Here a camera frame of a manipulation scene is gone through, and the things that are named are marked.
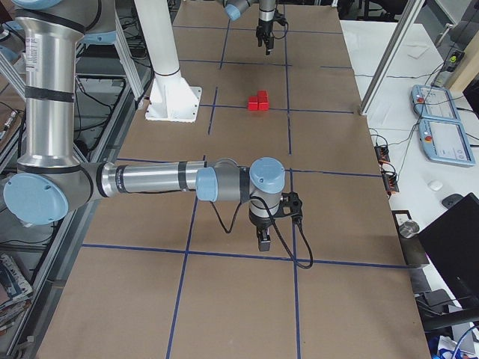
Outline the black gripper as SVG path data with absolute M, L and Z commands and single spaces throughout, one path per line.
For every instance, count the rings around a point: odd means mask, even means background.
M 259 22 L 256 28 L 256 37 L 263 40 L 265 55 L 270 55 L 274 49 L 274 37 L 272 36 L 273 22 Z
M 256 226 L 256 235 L 257 235 L 257 245 L 259 251 L 270 251 L 271 238 L 269 235 L 268 228 L 272 226 L 272 220 L 267 218 L 262 218 L 254 213 L 248 214 L 250 222 Z

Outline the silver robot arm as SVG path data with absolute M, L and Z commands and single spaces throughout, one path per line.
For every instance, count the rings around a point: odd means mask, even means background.
M 231 21 L 238 20 L 254 3 L 248 0 L 227 0 L 222 2 L 225 13 Z M 276 13 L 276 1 L 260 0 L 256 38 L 258 46 L 265 46 L 265 54 L 270 55 L 274 49 L 274 37 L 272 34 L 273 23 Z

